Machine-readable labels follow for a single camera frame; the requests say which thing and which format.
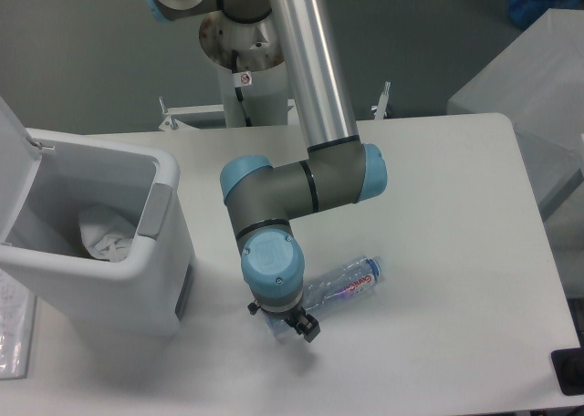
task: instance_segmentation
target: silver aluminum tube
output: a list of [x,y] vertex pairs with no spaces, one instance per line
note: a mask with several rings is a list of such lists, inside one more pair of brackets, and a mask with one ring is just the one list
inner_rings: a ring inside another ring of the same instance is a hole
[[270,0],[308,147],[358,135],[324,0]]

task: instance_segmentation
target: floor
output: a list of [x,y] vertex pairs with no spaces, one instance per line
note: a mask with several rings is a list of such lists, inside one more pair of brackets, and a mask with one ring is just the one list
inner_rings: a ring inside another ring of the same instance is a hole
[[[519,34],[506,0],[328,0],[358,119],[390,80],[395,117],[439,115]],[[0,96],[27,127],[154,130],[168,107],[219,103],[200,18],[155,22],[143,0],[0,0]]]

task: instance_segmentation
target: clear plastic sheet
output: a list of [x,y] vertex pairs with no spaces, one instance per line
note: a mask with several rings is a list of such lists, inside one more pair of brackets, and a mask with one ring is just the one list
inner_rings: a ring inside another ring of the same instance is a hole
[[0,380],[26,377],[36,299],[0,270]]

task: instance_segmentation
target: gray joint housing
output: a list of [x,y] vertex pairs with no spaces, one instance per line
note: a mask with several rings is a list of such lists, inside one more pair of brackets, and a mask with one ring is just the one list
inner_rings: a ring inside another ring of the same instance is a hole
[[310,151],[306,161],[245,176],[225,200],[240,254],[261,229],[292,234],[290,220],[355,203],[363,187],[365,161],[363,145],[352,140]]

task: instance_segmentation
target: trash bin lid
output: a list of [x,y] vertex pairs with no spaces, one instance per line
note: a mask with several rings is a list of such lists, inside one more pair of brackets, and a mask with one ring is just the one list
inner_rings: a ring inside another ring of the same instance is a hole
[[25,203],[40,160],[40,149],[0,97],[0,243]]

